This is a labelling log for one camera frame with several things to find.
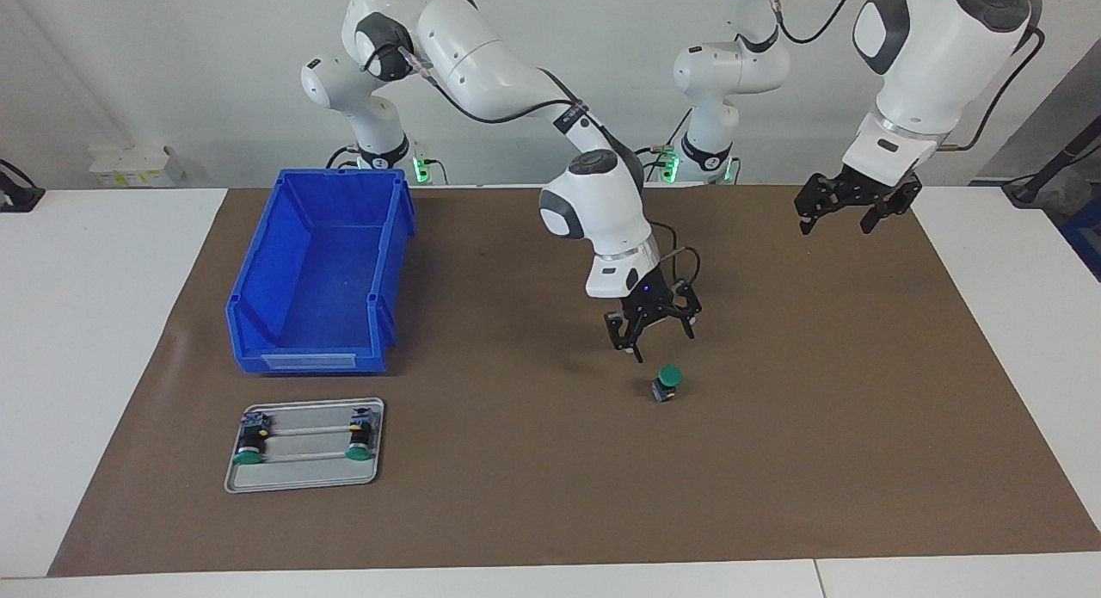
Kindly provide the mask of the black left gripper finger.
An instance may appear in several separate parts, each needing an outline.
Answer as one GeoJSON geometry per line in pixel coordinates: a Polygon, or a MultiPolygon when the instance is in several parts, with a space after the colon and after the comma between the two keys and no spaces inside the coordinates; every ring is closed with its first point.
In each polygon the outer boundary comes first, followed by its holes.
{"type": "Polygon", "coordinates": [[[852,182],[841,176],[828,178],[811,175],[796,194],[796,213],[802,218],[802,233],[808,236],[815,222],[830,213],[848,207],[852,198],[852,182]]]}
{"type": "Polygon", "coordinates": [[[907,213],[920,191],[920,183],[901,183],[892,194],[874,200],[864,217],[861,218],[861,231],[863,233],[872,233],[881,220],[891,217],[891,215],[907,213]]]}

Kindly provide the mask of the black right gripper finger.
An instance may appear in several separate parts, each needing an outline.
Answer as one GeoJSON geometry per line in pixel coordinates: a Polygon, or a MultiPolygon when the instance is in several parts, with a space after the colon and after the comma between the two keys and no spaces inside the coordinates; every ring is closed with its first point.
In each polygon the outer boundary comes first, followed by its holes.
{"type": "Polygon", "coordinates": [[[603,320],[606,320],[606,331],[608,331],[614,350],[633,355],[637,363],[644,363],[643,354],[637,347],[637,339],[641,338],[648,323],[648,313],[645,311],[609,311],[603,315],[603,320]]]}
{"type": "Polygon", "coordinates": [[[701,305],[698,296],[696,295],[693,284],[675,284],[671,289],[671,301],[666,306],[666,313],[669,317],[680,320],[683,326],[683,331],[688,339],[695,339],[695,331],[693,331],[693,325],[696,323],[697,316],[701,311],[704,311],[704,305],[701,305]]]}

